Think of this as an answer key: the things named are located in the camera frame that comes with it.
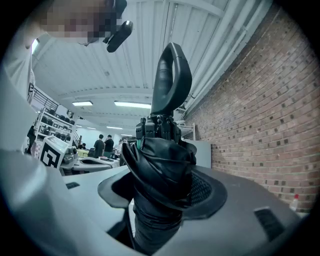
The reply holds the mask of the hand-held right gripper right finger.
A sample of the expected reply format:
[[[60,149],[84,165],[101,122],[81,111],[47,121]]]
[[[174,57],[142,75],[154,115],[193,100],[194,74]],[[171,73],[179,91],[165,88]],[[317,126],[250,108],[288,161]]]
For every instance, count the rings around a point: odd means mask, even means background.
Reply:
[[[154,256],[270,256],[301,218],[252,180],[196,166],[212,194],[186,211],[178,232]]]

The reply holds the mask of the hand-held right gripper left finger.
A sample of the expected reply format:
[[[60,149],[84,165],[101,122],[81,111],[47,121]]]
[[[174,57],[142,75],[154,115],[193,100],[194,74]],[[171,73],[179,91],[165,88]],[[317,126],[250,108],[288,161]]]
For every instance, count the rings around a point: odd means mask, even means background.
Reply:
[[[27,237],[48,256],[139,256],[77,208],[61,174],[0,149],[0,194]]]

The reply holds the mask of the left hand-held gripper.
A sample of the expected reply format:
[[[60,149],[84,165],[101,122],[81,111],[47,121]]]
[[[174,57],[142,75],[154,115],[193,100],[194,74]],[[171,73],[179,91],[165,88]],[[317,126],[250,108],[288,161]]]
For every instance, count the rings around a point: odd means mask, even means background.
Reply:
[[[56,169],[72,169],[74,173],[94,173],[113,168],[113,160],[108,158],[80,157],[74,146],[51,135],[44,138],[40,161]]]

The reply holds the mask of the clear bottle red cap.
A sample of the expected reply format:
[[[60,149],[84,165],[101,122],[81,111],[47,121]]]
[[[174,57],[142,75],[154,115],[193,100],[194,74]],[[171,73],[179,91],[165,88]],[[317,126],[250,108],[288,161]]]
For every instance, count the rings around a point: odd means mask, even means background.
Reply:
[[[292,211],[296,212],[297,208],[298,208],[298,203],[299,203],[299,195],[295,194],[294,197],[293,197],[292,202],[289,204],[289,208]]]

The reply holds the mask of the white shelf with black items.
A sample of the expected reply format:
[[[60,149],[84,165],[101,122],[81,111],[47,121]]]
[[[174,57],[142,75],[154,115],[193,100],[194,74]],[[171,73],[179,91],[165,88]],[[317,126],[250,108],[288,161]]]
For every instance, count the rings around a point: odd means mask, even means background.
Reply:
[[[72,119],[63,115],[51,114],[47,108],[38,111],[34,125],[35,141],[40,143],[49,136],[57,137],[62,141],[73,144],[76,124]]]

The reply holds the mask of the grey metal cabinet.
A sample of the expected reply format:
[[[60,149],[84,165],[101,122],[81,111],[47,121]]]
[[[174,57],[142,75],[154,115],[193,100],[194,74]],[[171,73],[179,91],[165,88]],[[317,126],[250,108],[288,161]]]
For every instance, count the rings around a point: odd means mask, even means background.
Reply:
[[[212,163],[211,143],[207,141],[190,139],[186,139],[185,141],[193,144],[197,149],[197,152],[195,154],[196,164],[198,166],[210,169]]]

